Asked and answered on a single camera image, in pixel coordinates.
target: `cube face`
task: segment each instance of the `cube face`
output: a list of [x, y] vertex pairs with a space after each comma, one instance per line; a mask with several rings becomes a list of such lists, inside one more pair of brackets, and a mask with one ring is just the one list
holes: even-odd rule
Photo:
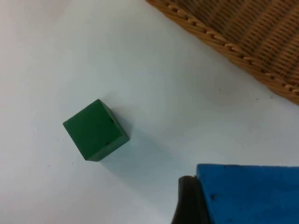
[[99, 99], [63, 123], [85, 160], [100, 161], [129, 140]]

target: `blue object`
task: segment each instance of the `blue object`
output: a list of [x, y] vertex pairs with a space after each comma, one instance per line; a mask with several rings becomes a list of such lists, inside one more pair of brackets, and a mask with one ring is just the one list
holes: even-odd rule
[[213, 224], [299, 223], [299, 168], [199, 164]]

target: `white surface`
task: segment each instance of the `white surface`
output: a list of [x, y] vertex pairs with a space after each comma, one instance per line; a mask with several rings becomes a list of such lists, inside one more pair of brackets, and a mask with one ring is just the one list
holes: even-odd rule
[[[197, 163], [299, 165], [299, 107], [143, 0], [2, 0], [0, 27], [2, 224], [170, 223]], [[94, 163], [62, 122], [97, 98], [132, 139]]]

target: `wicker basket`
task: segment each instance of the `wicker basket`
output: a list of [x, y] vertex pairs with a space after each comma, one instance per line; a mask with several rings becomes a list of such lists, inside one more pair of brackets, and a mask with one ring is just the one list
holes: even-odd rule
[[299, 105], [299, 0], [147, 0]]

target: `green wooden block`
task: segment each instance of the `green wooden block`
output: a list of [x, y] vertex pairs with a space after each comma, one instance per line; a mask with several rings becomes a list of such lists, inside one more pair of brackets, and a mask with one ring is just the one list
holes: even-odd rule
[[63, 125], [88, 161], [100, 161], [129, 141], [111, 110], [99, 99]]

